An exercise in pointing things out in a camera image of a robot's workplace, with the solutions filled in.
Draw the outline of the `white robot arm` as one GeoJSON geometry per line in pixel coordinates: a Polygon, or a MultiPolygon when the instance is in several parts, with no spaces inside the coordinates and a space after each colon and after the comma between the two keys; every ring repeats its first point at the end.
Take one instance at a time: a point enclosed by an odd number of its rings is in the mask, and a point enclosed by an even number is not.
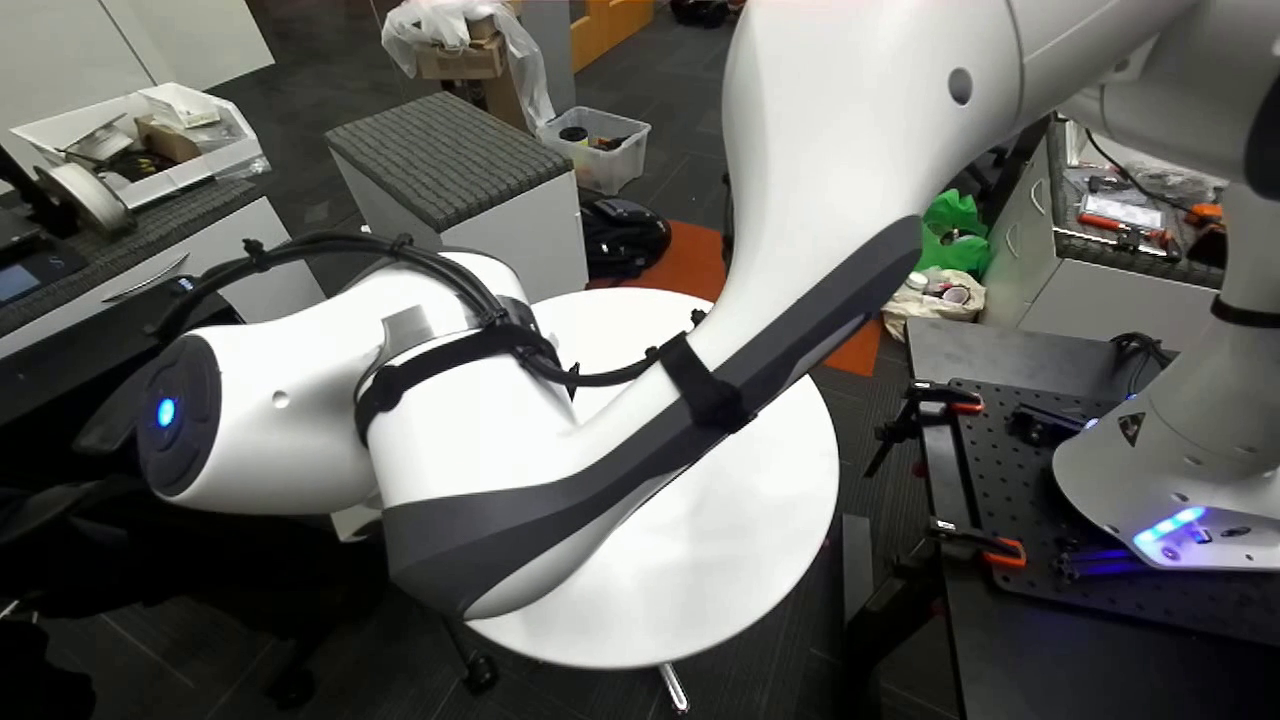
{"type": "Polygon", "coordinates": [[[144,484],[234,517],[378,505],[413,600],[521,611],[850,338],[909,280],[930,198],[1008,133],[1082,109],[1268,195],[1276,45],[1276,0],[752,0],[726,67],[727,284],[612,405],[572,406],[505,263],[384,256],[305,313],[176,336],[137,413],[144,484]]]}

